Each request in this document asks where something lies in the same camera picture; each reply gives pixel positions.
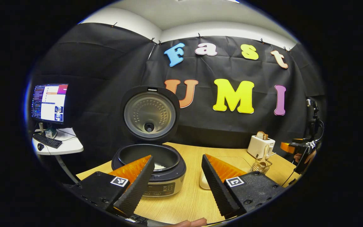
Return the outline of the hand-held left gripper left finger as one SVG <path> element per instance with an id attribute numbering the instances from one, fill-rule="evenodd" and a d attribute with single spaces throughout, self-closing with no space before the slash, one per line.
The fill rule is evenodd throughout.
<path id="1" fill-rule="evenodd" d="M 96 171 L 69 191 L 101 210 L 130 218 L 147 190 L 154 167 L 153 157 L 148 155 L 110 173 Z"/>

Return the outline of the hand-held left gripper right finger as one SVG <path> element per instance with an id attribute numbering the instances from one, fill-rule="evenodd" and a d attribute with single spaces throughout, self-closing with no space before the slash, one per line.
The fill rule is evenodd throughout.
<path id="1" fill-rule="evenodd" d="M 225 218 L 251 213 L 285 190 L 259 171 L 247 173 L 209 154 L 203 155 L 201 167 L 217 208 Z"/>

